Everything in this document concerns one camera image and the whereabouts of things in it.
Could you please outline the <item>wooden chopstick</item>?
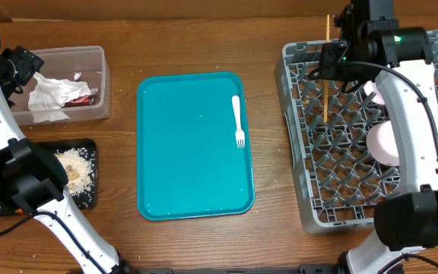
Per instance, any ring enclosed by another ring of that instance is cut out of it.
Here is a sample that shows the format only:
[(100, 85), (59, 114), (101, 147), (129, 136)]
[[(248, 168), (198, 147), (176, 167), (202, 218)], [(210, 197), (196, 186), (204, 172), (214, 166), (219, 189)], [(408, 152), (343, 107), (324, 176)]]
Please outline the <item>wooden chopstick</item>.
[[(326, 15), (325, 26), (325, 45), (330, 43), (330, 14)], [(329, 80), (324, 80), (324, 101), (323, 101), (323, 121), (328, 122), (329, 119)]]

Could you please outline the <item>pink plate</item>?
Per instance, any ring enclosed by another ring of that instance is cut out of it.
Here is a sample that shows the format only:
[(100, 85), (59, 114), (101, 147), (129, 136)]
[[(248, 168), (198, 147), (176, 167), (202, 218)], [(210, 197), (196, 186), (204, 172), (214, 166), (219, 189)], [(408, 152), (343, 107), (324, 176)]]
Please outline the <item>pink plate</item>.
[(378, 105), (385, 105), (385, 101), (383, 100), (381, 94), (379, 93), (376, 84), (373, 81), (368, 81), (363, 86), (363, 91), (366, 96), (370, 96), (371, 94), (374, 94), (372, 98), (372, 102)]

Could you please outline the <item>small white napkin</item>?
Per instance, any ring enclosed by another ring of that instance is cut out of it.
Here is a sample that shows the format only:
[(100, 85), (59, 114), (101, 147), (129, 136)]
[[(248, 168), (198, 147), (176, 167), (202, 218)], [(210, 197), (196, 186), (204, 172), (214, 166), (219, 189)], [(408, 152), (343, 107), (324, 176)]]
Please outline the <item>small white napkin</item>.
[(31, 111), (34, 123), (54, 123), (69, 119), (61, 110), (36, 110)]

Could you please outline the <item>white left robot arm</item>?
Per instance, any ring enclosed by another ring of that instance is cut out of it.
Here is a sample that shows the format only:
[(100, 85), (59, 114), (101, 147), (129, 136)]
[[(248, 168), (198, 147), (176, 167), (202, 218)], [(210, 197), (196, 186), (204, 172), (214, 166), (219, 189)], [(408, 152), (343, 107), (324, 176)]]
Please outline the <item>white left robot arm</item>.
[(85, 273), (131, 273), (133, 268), (75, 205), (56, 156), (27, 139), (8, 106), (8, 94), (42, 66), (21, 48), (0, 55), (0, 207), (22, 210), (46, 226)]

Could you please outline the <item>white plastic fork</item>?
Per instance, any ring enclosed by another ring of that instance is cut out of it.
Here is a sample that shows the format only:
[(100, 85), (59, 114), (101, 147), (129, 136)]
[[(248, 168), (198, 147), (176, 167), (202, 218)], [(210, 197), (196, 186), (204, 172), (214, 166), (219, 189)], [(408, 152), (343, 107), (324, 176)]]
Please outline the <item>white plastic fork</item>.
[(237, 95), (233, 95), (231, 100), (232, 100), (233, 114), (236, 123), (236, 131), (235, 131), (236, 145), (238, 148), (245, 148), (246, 137), (241, 124), (240, 98)]

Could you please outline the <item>red snack wrapper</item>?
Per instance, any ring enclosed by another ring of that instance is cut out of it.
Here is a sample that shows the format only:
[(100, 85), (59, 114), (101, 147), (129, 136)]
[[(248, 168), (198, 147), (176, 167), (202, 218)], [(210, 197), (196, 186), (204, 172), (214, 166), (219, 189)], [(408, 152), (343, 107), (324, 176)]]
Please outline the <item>red snack wrapper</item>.
[(80, 107), (92, 105), (99, 88), (90, 86), (84, 80), (83, 72), (75, 72), (72, 80), (63, 81), (62, 99), (64, 107)]

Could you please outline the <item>pink bowl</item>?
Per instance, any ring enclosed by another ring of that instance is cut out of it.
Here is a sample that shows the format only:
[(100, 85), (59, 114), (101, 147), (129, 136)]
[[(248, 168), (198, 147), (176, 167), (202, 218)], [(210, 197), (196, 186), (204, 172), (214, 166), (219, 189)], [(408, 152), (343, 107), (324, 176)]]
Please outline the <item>pink bowl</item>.
[(367, 148), (380, 164), (399, 166), (398, 149), (390, 121), (377, 124), (369, 130)]

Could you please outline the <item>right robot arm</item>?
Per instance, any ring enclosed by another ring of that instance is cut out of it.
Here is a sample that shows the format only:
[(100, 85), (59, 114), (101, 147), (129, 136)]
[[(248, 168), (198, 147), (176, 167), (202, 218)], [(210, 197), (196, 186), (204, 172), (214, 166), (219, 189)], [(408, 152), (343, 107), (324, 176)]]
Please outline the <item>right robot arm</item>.
[(400, 27), (391, 1), (352, 1), (336, 15), (337, 43), (322, 47), (309, 79), (369, 81), (389, 112), (401, 192), (378, 203), (368, 238), (335, 273), (386, 273), (438, 246), (438, 100), (432, 45), (422, 27)]

